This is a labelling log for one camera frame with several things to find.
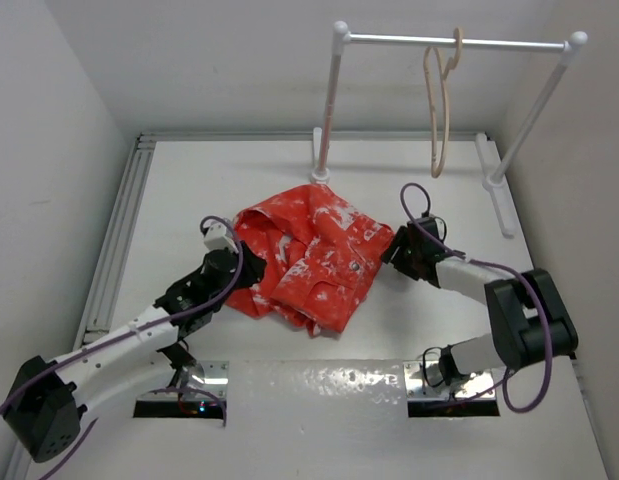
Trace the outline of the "red white-splattered trousers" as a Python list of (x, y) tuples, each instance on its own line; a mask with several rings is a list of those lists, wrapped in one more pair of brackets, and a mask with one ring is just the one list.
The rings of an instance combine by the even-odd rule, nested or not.
[(263, 279), (227, 304), (258, 319), (275, 312), (309, 334), (340, 334), (365, 300), (393, 230), (325, 185), (301, 185), (240, 211), (235, 230), (265, 260)]

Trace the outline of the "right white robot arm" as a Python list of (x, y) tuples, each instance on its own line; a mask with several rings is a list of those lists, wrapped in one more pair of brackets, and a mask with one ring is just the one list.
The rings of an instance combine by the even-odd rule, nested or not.
[(458, 293), (487, 309), (489, 333), (438, 348), (433, 363), (421, 359), (418, 374), (431, 392), (454, 395), (475, 374), (502, 368), (511, 378), (541, 363), (544, 377), (538, 395), (544, 397), (554, 358), (570, 356), (578, 347), (575, 326), (547, 271), (520, 273), (471, 259), (443, 243), (434, 217), (401, 226), (381, 260), (413, 280)]

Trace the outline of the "beige wooden hanger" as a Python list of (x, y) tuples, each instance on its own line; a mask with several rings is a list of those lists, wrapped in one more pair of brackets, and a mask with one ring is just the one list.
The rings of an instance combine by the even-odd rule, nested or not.
[[(440, 48), (428, 46), (423, 57), (423, 73), (427, 93), (429, 108), (429, 119), (431, 126), (431, 177), (439, 178), (444, 170), (447, 158), (447, 146), (450, 136), (450, 105), (447, 80), (462, 57), (464, 32), (460, 27), (456, 27), (453, 33), (454, 53), (443, 63), (444, 56)], [(430, 58), (434, 57), (437, 68), (438, 89), (434, 88)]]

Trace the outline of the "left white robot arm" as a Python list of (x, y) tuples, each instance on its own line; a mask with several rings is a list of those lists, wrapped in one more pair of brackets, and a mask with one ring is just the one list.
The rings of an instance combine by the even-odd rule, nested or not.
[(206, 326), (234, 291), (258, 284), (265, 269), (247, 245), (208, 252), (129, 323), (51, 361), (27, 360), (3, 419), (34, 462), (54, 459), (107, 410), (171, 387), (181, 373), (196, 369), (183, 340)]

